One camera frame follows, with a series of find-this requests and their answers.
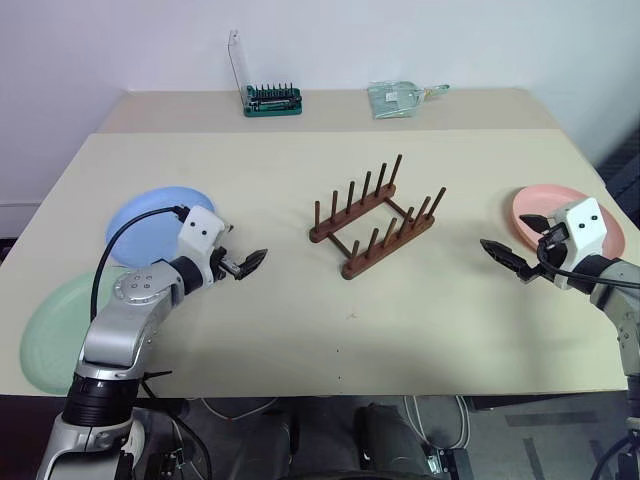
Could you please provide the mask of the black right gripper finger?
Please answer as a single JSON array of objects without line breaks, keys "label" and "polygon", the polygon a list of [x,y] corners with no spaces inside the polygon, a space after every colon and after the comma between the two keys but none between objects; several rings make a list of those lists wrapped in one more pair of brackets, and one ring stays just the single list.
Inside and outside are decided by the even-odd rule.
[{"label": "black right gripper finger", "polygon": [[527,261],[514,254],[512,249],[506,245],[488,239],[480,240],[483,250],[497,263],[511,270],[516,274],[525,274],[529,271],[530,267]]},{"label": "black right gripper finger", "polygon": [[519,219],[532,231],[539,235],[546,234],[551,228],[547,217],[538,214],[523,214]]}]

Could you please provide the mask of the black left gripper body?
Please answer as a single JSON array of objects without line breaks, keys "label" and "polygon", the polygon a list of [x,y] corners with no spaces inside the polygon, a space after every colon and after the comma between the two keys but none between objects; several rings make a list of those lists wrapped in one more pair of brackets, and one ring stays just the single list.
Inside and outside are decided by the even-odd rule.
[{"label": "black left gripper body", "polygon": [[211,271],[214,282],[223,280],[227,275],[230,275],[235,280],[242,278],[242,269],[239,265],[227,259],[227,250],[224,247],[217,247],[213,250],[211,254]]}]

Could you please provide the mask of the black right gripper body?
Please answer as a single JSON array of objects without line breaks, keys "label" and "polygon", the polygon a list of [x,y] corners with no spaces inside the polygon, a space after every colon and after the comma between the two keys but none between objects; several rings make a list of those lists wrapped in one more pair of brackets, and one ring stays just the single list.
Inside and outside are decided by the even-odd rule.
[{"label": "black right gripper body", "polygon": [[523,282],[530,282],[541,277],[553,283],[557,270],[567,257],[567,246],[565,241],[569,238],[569,232],[564,222],[551,225],[549,231],[538,240],[536,248],[536,258],[538,264],[530,267],[525,274],[518,274],[518,278]]}]

